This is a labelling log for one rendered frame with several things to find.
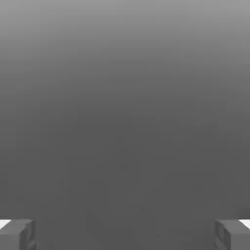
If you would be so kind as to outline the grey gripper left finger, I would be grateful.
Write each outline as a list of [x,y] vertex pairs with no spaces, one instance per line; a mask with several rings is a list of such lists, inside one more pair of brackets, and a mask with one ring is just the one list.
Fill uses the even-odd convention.
[[36,221],[0,219],[0,250],[37,250]]

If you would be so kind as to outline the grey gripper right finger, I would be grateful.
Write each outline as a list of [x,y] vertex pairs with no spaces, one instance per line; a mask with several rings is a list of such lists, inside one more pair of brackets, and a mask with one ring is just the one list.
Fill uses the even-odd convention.
[[250,250],[250,219],[215,220],[215,250]]

